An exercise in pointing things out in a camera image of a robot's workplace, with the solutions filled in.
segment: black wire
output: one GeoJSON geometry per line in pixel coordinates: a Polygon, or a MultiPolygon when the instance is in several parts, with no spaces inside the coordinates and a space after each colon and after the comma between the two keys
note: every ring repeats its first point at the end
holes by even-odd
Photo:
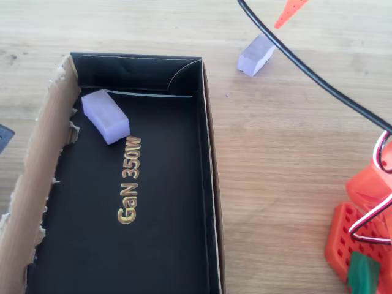
{"type": "Polygon", "coordinates": [[[382,170],[383,172],[392,174],[392,168],[389,169],[389,170],[387,170],[387,169],[383,166],[382,160],[381,160],[382,151],[383,151],[383,149],[384,149],[384,146],[385,146],[385,143],[386,143],[387,139],[388,139],[390,136],[391,136],[391,134],[388,133],[388,135],[387,135],[387,136],[384,138],[384,140],[382,141],[382,143],[381,143],[381,148],[380,148],[379,154],[378,154],[378,156],[377,156],[377,162],[379,163],[379,167],[381,168],[381,170],[382,170]]]}
{"type": "Polygon", "coordinates": [[[283,52],[289,60],[291,60],[296,66],[298,66],[306,75],[308,75],[312,80],[314,80],[319,86],[321,86],[325,91],[330,93],[332,96],[346,104],[348,107],[354,109],[356,112],[372,121],[374,124],[381,127],[383,130],[387,130],[392,133],[392,126],[388,122],[384,121],[379,116],[375,115],[370,110],[364,108],[360,104],[356,103],[354,100],[350,99],[329,83],[323,80],[319,75],[317,75],[310,67],[308,67],[304,62],[302,62],[298,57],[295,56],[256,16],[255,13],[249,8],[244,0],[238,0],[241,7],[246,12],[247,16],[255,23],[255,25],[272,41],[275,46],[277,46],[281,52],[283,52]]]}
{"type": "Polygon", "coordinates": [[[351,236],[351,238],[353,238],[353,239],[355,239],[355,240],[357,240],[359,242],[363,242],[363,243],[376,244],[376,245],[387,245],[387,246],[391,245],[391,243],[389,243],[389,242],[373,242],[373,241],[370,241],[370,240],[359,239],[359,238],[357,238],[355,236],[351,236]]]}

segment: wood grain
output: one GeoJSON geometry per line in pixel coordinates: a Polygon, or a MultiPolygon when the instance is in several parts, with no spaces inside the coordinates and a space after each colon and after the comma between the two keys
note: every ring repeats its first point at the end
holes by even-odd
{"type": "MultiPolygon", "coordinates": [[[[251,0],[273,27],[284,0],[251,0]]],[[[392,121],[392,2],[308,3],[277,35],[344,93],[392,121]]],[[[235,0],[0,0],[0,213],[23,171],[47,81],[70,51],[202,56],[213,111],[228,293],[345,293],[323,250],[345,182],[381,130],[275,51],[236,70],[259,34],[235,0]]]]}

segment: eraser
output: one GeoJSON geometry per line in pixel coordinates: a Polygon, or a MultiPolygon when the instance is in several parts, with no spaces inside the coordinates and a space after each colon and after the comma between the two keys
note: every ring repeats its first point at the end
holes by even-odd
{"type": "Polygon", "coordinates": [[[127,116],[105,90],[85,95],[81,102],[85,115],[108,145],[130,135],[127,116]]]}
{"type": "Polygon", "coordinates": [[[269,38],[259,35],[239,56],[237,69],[253,77],[269,60],[275,48],[269,38]]]}

